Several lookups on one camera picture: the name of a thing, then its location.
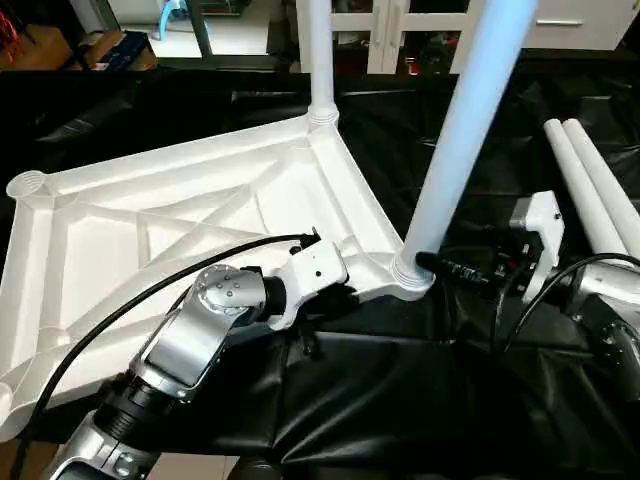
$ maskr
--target blue object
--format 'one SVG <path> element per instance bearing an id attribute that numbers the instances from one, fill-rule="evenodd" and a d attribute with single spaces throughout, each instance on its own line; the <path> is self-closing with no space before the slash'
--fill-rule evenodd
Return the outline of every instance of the blue object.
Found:
<path id="1" fill-rule="evenodd" d="M 158 32 L 160 34 L 160 40 L 164 40 L 167 35 L 167 22 L 174 10 L 186 10 L 187 3 L 185 0 L 167 0 L 162 9 L 162 15 L 160 16 L 160 24 L 158 25 Z"/>

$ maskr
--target box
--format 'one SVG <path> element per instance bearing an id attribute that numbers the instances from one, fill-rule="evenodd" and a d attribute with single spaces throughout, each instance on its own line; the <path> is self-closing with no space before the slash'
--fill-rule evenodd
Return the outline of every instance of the box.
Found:
<path id="1" fill-rule="evenodd" d="M 84 58 L 92 70 L 142 71 L 152 70 L 158 59 L 151 50 L 149 40 L 141 32 L 97 32 L 89 35 L 80 48 L 86 48 Z M 81 70 L 76 62 L 71 70 Z"/>
<path id="2" fill-rule="evenodd" d="M 57 70 L 71 58 L 71 48 L 56 27 L 28 25 L 13 61 L 5 48 L 0 51 L 0 70 Z"/>

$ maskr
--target white cabinet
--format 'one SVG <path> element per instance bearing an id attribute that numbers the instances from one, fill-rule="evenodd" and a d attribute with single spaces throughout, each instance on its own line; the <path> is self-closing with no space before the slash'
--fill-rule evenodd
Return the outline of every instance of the white cabinet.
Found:
<path id="1" fill-rule="evenodd" d="M 414 8 L 414 5 L 424 3 L 390 0 L 382 73 L 396 73 L 400 47 L 407 32 L 462 31 L 467 27 L 469 18 L 464 9 L 459 12 L 428 13 Z"/>
<path id="2" fill-rule="evenodd" d="M 613 50 L 638 13 L 638 0 L 543 0 L 528 48 Z"/>
<path id="3" fill-rule="evenodd" d="M 310 71 L 309 39 L 307 26 L 307 6 L 313 0 L 297 0 L 298 41 L 300 45 L 300 65 L 303 72 Z M 334 13 L 334 32 L 367 33 L 368 62 L 367 73 L 382 73 L 384 39 L 387 28 L 389 0 L 373 0 L 370 11 L 359 13 Z"/>
<path id="4" fill-rule="evenodd" d="M 303 72 L 309 71 L 309 45 L 305 38 L 308 31 L 306 5 L 309 1 L 313 0 L 297 0 Z M 333 29 L 336 32 L 369 32 L 367 72 L 387 74 L 396 72 L 403 43 L 410 32 L 460 32 L 451 65 L 451 73 L 460 73 L 484 2 L 460 0 L 454 7 L 457 11 L 429 12 L 425 9 L 432 2 L 373 0 L 370 12 L 334 13 Z M 613 50 L 639 9 L 640 0 L 540 0 L 525 47 Z"/>

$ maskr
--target cabinet door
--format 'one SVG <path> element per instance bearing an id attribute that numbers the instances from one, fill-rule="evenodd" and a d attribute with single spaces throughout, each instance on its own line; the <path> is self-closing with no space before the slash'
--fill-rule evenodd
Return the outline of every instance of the cabinet door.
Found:
<path id="1" fill-rule="evenodd" d="M 391 0 L 383 72 L 406 71 L 406 62 L 410 61 L 416 63 L 415 71 L 447 73 L 460 32 L 468 23 L 468 5 L 469 0 Z"/>
<path id="2" fill-rule="evenodd" d="M 310 1 L 297 0 L 300 65 L 303 72 L 311 70 L 307 8 Z M 352 65 L 362 67 L 362 73 L 382 73 L 384 35 L 386 33 L 389 0 L 334 0 L 332 28 L 334 60 L 337 71 Z"/>
<path id="3" fill-rule="evenodd" d="M 541 0 L 526 48 L 614 50 L 638 0 Z"/>

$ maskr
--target light blue pole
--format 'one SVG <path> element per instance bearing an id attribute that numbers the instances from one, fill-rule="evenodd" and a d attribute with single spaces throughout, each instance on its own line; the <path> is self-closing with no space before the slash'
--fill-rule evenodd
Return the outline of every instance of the light blue pole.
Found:
<path id="1" fill-rule="evenodd" d="M 485 0 L 404 247 L 392 265 L 407 297 L 421 296 L 433 282 L 433 274 L 416 265 L 416 253 L 440 250 L 537 6 L 538 0 Z"/>

